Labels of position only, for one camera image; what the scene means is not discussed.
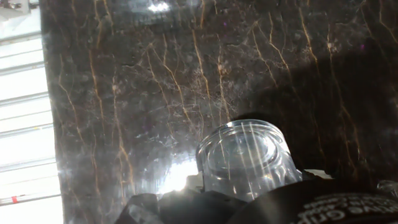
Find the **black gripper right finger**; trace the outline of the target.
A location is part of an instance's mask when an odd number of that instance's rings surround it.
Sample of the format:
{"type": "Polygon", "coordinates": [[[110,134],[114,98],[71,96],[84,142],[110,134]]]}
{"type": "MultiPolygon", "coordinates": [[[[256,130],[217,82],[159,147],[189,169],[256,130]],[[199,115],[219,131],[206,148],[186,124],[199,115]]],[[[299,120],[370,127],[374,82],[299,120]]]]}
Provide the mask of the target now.
{"type": "Polygon", "coordinates": [[[324,170],[318,169],[304,169],[303,180],[314,180],[314,179],[332,179],[332,176],[327,174],[324,170]]]}

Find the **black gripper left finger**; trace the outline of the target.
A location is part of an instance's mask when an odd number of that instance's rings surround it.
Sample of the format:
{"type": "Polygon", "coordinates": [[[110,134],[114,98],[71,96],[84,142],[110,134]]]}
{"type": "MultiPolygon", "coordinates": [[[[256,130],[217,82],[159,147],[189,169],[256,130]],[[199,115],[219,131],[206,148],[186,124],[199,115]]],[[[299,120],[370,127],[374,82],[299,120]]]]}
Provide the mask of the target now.
{"type": "Polygon", "coordinates": [[[246,205],[245,201],[205,192],[203,175],[189,175],[185,187],[158,197],[132,196],[115,224],[224,224],[246,205]]]}

